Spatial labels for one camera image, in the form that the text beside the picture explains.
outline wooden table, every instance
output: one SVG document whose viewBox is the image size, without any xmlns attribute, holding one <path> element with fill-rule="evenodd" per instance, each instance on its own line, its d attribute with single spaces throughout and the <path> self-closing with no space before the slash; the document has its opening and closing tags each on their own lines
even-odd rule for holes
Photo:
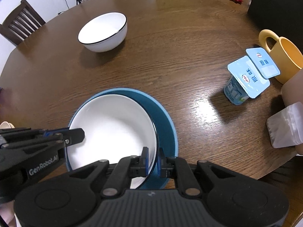
<svg viewBox="0 0 303 227">
<path fill-rule="evenodd" d="M 174 121 L 179 156 L 206 159 L 260 178 L 291 159 L 273 149 L 266 119 L 283 109 L 274 78 L 256 99 L 235 106 L 224 96 L 227 64 L 258 43 L 259 30 L 230 0 L 89 0 L 60 14 L 21 43 L 0 78 L 0 116 L 15 126 L 67 126 L 90 96 L 113 87 L 155 97 Z M 93 53 L 78 40 L 92 18 L 127 16 L 125 41 Z M 64 166 L 55 171 L 65 171 Z"/>
</svg>

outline blue yogurt container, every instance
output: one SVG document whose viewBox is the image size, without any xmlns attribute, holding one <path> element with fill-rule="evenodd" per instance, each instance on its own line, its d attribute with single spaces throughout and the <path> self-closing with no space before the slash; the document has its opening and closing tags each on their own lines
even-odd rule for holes
<svg viewBox="0 0 303 227">
<path fill-rule="evenodd" d="M 263 48 L 246 49 L 247 55 L 228 64 L 232 74 L 224 88 L 224 94 L 235 105 L 256 98 L 269 85 L 269 78 L 280 74 L 280 70 Z"/>
</svg>

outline blue bowl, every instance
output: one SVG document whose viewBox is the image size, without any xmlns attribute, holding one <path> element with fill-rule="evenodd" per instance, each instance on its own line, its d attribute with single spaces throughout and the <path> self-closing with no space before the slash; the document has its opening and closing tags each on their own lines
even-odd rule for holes
<svg viewBox="0 0 303 227">
<path fill-rule="evenodd" d="M 172 122 L 171 117 L 169 116 L 168 112 L 164 109 L 164 107 L 153 97 L 150 95 L 136 90 L 136 89 L 129 89 L 129 88 L 115 88 L 115 89 L 108 89 L 102 91 L 91 98 L 89 98 L 86 102 L 84 102 L 78 110 L 73 115 L 71 121 L 69 122 L 69 126 L 72 123 L 77 112 L 90 100 L 107 95 L 107 94 L 118 94 L 129 97 L 139 103 L 146 112 L 150 115 L 151 119 L 154 122 L 156 127 L 156 131 L 158 134 L 159 140 L 159 147 L 163 148 L 164 154 L 166 157 L 169 156 L 178 156 L 178 139 L 177 139 L 177 132 Z M 69 158 L 67 155 L 67 150 L 65 149 L 66 154 L 66 167 L 68 171 L 71 171 L 72 168 L 69 163 Z M 162 189 L 165 187 L 169 179 L 167 178 L 160 178 L 158 176 L 158 163 L 156 163 L 155 168 L 150 173 L 147 180 L 144 184 L 140 187 L 140 189 Z"/>
</svg>

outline yellow cup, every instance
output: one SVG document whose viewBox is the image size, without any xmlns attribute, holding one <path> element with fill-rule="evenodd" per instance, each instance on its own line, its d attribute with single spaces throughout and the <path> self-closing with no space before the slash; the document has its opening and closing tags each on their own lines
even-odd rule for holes
<svg viewBox="0 0 303 227">
<path fill-rule="evenodd" d="M 266 43 L 268 37 L 272 37 L 277 41 L 272 49 Z M 285 84 L 303 67 L 302 53 L 287 38 L 278 37 L 271 30 L 262 30 L 259 34 L 259 42 L 279 68 L 281 74 L 275 76 L 275 78 L 280 83 Z"/>
</svg>

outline yogurt lid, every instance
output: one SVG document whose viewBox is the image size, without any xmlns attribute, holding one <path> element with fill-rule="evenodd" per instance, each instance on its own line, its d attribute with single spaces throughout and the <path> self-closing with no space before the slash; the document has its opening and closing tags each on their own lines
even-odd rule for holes
<svg viewBox="0 0 303 227">
<path fill-rule="evenodd" d="M 270 84 L 268 79 L 263 78 L 248 56 L 228 64 L 227 68 L 250 98 L 256 98 Z"/>
<path fill-rule="evenodd" d="M 263 48 L 246 49 L 246 53 L 265 79 L 280 74 L 279 68 Z"/>
</svg>

